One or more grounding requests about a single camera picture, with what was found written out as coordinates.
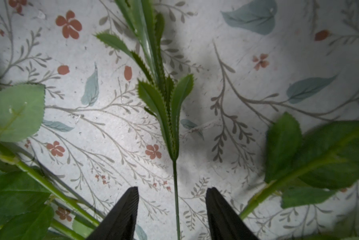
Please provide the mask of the orange marigold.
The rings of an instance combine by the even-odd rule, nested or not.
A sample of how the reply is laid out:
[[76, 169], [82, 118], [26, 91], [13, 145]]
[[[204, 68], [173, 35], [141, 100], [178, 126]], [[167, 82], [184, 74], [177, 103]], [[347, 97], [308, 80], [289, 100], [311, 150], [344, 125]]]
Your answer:
[[179, 194], [177, 160], [180, 153], [180, 112], [184, 100], [194, 86], [193, 74], [188, 74], [174, 81], [165, 74], [161, 54], [161, 40], [165, 29], [165, 19], [155, 11], [151, 1], [116, 1], [127, 26], [137, 38], [144, 59], [130, 50], [118, 36], [105, 32], [96, 34], [106, 46], [120, 50], [140, 67], [146, 76], [146, 81], [138, 81], [139, 98], [146, 104], [145, 111], [155, 117], [160, 124], [163, 140], [173, 164], [175, 191], [177, 238], [181, 238], [179, 216]]

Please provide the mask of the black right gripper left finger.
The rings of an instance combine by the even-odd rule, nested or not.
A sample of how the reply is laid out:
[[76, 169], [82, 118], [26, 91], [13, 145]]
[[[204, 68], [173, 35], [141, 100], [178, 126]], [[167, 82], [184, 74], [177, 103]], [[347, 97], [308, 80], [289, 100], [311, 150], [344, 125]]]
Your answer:
[[138, 205], [138, 187], [128, 188], [86, 240], [133, 240]]

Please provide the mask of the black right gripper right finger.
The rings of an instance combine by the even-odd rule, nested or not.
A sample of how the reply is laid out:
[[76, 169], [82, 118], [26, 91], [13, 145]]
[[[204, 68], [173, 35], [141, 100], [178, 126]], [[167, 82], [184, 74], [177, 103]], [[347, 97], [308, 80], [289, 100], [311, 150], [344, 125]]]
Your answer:
[[216, 188], [207, 189], [205, 203], [212, 240], [257, 239]]

